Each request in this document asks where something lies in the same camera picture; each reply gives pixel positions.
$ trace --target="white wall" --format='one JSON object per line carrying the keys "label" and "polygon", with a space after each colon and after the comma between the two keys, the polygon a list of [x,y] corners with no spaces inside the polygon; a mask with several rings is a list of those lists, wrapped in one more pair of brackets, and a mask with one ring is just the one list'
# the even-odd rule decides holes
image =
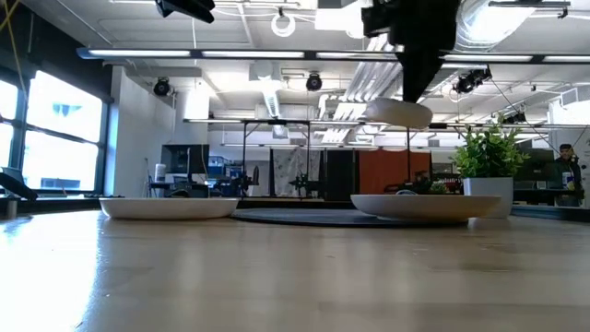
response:
{"label": "white wall", "polygon": [[[202,105],[191,98],[191,93],[180,92],[176,96],[176,113],[174,123],[174,135],[170,143],[173,144],[206,144],[207,143],[207,124],[189,124],[184,122],[184,117],[188,113],[195,113],[195,108]],[[205,114],[208,115],[208,97],[206,107],[202,107]]]}
{"label": "white wall", "polygon": [[112,96],[105,194],[141,197],[162,144],[173,141],[176,111],[127,77],[120,66],[113,69]]}

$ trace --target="black pole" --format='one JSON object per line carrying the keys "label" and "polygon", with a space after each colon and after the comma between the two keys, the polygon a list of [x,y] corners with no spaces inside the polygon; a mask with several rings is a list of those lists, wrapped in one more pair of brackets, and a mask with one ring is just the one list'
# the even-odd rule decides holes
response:
{"label": "black pole", "polygon": [[310,141],[312,140],[312,136],[310,133],[312,132],[312,125],[307,124],[307,181],[311,181],[310,177]]}
{"label": "black pole", "polygon": [[411,152],[409,150],[409,128],[406,128],[406,140],[407,140],[407,181],[412,182],[412,161]]}
{"label": "black pole", "polygon": [[248,126],[248,123],[244,122],[243,123],[243,145],[242,145],[242,183],[240,185],[240,196],[242,197],[242,199],[245,197],[245,194],[243,192],[243,185],[245,183],[245,176],[246,176],[246,138],[248,136],[248,133],[246,132],[246,128]]}

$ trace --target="shallow white dish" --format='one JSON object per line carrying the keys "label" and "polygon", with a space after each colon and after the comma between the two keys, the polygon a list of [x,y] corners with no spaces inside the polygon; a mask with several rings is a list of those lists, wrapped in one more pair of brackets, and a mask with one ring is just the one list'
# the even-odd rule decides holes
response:
{"label": "shallow white dish", "polygon": [[113,219],[215,219],[228,217],[236,198],[101,198],[102,212]]}
{"label": "shallow white dish", "polygon": [[481,217],[496,207],[499,196],[352,195],[360,211],[385,219],[457,221]]}

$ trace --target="green plant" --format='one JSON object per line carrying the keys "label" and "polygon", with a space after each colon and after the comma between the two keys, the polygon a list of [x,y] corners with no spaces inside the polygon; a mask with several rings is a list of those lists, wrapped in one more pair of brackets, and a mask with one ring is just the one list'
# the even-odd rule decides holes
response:
{"label": "green plant", "polygon": [[466,145],[457,149],[453,162],[464,178],[513,177],[528,159],[516,146],[520,132],[504,133],[499,124],[487,131],[468,130]]}
{"label": "green plant", "polygon": [[446,184],[440,183],[440,182],[433,183],[431,185],[430,193],[435,194],[435,195],[436,194],[446,194],[447,193]]}

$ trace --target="person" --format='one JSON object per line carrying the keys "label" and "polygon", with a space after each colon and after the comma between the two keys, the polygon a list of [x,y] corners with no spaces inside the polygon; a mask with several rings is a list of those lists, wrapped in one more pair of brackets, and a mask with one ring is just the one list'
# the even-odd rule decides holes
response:
{"label": "person", "polygon": [[579,207],[583,198],[582,172],[573,152],[571,144],[561,144],[560,157],[555,159],[554,185],[562,189],[574,191],[574,195],[557,196],[556,203],[559,207]]}

